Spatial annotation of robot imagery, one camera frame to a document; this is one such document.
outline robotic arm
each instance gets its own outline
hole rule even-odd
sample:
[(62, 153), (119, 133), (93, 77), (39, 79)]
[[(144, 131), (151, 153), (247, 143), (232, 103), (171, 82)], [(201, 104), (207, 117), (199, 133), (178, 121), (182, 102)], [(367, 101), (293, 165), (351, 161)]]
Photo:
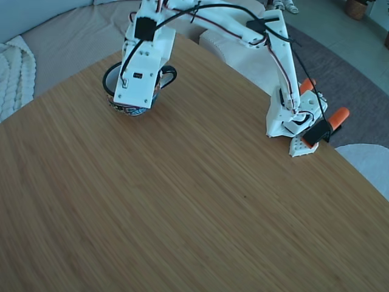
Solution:
[(300, 95), (282, 13), (267, 11), (263, 19), (258, 19), (247, 9), (217, 0), (143, 0), (126, 32), (115, 102), (151, 107), (158, 72), (170, 59), (176, 33), (165, 24), (178, 16), (237, 40), (245, 47), (267, 46), (279, 79), (266, 116), (269, 137), (295, 137), (321, 118), (320, 106), (324, 111), (327, 109), (325, 100), (321, 99), (320, 105), (311, 91)]

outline beige cushion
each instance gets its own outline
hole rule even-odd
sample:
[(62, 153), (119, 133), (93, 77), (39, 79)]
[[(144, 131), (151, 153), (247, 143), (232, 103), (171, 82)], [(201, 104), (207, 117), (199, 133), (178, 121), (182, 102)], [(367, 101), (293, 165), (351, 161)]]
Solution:
[[(256, 0), (231, 1), (256, 14), (264, 11)], [(140, 1), (119, 1), (75, 9), (23, 34), (36, 58), (35, 96), (71, 75), (122, 49), (128, 13)], [(171, 23), (178, 33), (198, 40), (203, 28), (177, 19)]]
[(0, 0), (0, 43), (92, 0)]

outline mug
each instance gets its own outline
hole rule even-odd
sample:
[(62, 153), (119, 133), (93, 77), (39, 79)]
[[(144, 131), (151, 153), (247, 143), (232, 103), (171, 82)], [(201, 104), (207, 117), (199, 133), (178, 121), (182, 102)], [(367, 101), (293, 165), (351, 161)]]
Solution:
[[(141, 108), (139, 106), (125, 105), (123, 103), (114, 102), (115, 89), (117, 84), (117, 79), (120, 74), (120, 65), (122, 62), (119, 62), (112, 67), (110, 67), (104, 74), (103, 77), (103, 87), (107, 92), (108, 103), (117, 111), (125, 113), (129, 116), (139, 116), (140, 114), (145, 113), (148, 108)], [(177, 71), (172, 66), (164, 66), (158, 72), (156, 85), (154, 87), (153, 101), (151, 102), (151, 107), (153, 107), (156, 102), (160, 90), (165, 88), (170, 83), (172, 83), (177, 78)]]

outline gray rug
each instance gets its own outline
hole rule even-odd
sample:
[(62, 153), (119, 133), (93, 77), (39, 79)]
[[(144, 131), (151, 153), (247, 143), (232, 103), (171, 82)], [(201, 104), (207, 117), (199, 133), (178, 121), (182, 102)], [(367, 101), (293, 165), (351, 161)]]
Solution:
[[(366, 143), (389, 148), (389, 96), (325, 46), (291, 26), (287, 29), (302, 45), (295, 45), (295, 50), (311, 77), (316, 79), (317, 89), (328, 100), (326, 116), (341, 106), (351, 112), (330, 144), (338, 147)], [(306, 76), (296, 60), (295, 65), (298, 79), (304, 80)]]

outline white plastic bracket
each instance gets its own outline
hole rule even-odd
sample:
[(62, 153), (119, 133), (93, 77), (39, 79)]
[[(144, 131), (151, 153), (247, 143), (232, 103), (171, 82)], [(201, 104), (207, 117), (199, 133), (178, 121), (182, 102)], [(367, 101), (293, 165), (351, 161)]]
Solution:
[(302, 140), (301, 137), (303, 134), (299, 134), (296, 137), (292, 138), (291, 145), (289, 147), (289, 154), (292, 157), (311, 154), (316, 151), (318, 143), (316, 143), (312, 148), (309, 148)]

